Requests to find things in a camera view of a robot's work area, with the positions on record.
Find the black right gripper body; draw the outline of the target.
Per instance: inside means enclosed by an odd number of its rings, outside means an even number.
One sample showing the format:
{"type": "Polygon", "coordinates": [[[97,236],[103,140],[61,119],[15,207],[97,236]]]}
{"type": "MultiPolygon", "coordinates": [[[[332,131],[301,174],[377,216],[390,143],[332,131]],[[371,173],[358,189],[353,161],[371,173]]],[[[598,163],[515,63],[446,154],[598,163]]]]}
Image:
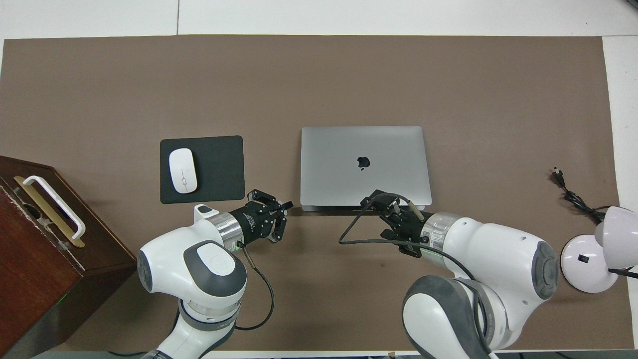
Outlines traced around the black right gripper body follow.
{"type": "Polygon", "coordinates": [[[387,240],[397,240],[412,243],[427,243],[427,239],[422,239],[422,229],[432,213],[421,212],[424,220],[419,220],[413,212],[392,213],[388,216],[380,215],[381,220],[390,226],[385,229],[380,236],[387,240]]]}

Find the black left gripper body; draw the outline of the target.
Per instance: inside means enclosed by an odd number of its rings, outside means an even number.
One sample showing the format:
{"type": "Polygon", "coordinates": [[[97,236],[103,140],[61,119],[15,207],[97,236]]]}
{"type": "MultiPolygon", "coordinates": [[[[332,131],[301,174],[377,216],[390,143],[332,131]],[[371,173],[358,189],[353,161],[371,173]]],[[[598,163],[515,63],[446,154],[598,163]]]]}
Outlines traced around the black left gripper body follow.
{"type": "Polygon", "coordinates": [[[265,206],[258,202],[247,202],[243,207],[233,210],[232,216],[241,228],[243,246],[267,238],[273,229],[274,219],[265,206]]]}

